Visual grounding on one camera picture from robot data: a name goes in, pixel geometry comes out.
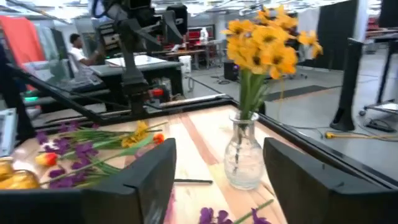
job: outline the dark floor mat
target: dark floor mat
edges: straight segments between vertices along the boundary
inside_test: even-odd
[[[323,86],[317,86],[317,85],[310,85],[310,86],[306,86],[306,87],[296,88],[293,90],[285,90],[283,99],[293,97],[293,96],[299,96],[299,95],[303,95],[303,94],[313,93],[316,91],[326,90],[326,89],[329,89],[329,88],[326,88]],[[267,95],[266,101],[275,101],[275,100],[279,100],[279,98],[280,98],[280,92],[270,93]]]

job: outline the glass jar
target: glass jar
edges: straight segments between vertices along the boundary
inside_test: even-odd
[[[224,155],[224,171],[230,184],[237,189],[257,188],[265,171],[262,147],[254,136],[254,122],[259,118],[253,113],[250,120],[238,119],[239,114],[231,116],[233,136]]]

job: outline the man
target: man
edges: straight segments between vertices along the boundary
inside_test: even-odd
[[[83,47],[83,42],[81,41],[80,35],[71,34],[69,41],[72,44],[72,49],[69,51],[69,58],[75,78],[79,81],[86,80],[88,78],[91,82],[99,82],[99,80],[93,75],[93,71],[89,66],[94,65],[97,58],[103,55],[102,50],[98,49],[91,57],[86,58],[81,49]]]

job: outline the ceiling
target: ceiling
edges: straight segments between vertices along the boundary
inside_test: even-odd
[[[88,5],[91,0],[0,0],[0,14],[8,16],[53,16],[60,21],[69,21],[79,16],[89,16]],[[300,10],[345,0],[152,0],[158,10],[170,4],[182,3],[190,14],[243,10],[260,4],[286,4],[289,9]],[[368,0],[369,13],[378,14],[381,0]]]

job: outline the white bucket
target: white bucket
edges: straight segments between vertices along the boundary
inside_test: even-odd
[[[181,65],[181,72],[182,73],[191,73],[192,57],[190,55],[186,55],[186,56],[179,56],[178,59],[180,60],[181,63],[183,63],[183,65]]]

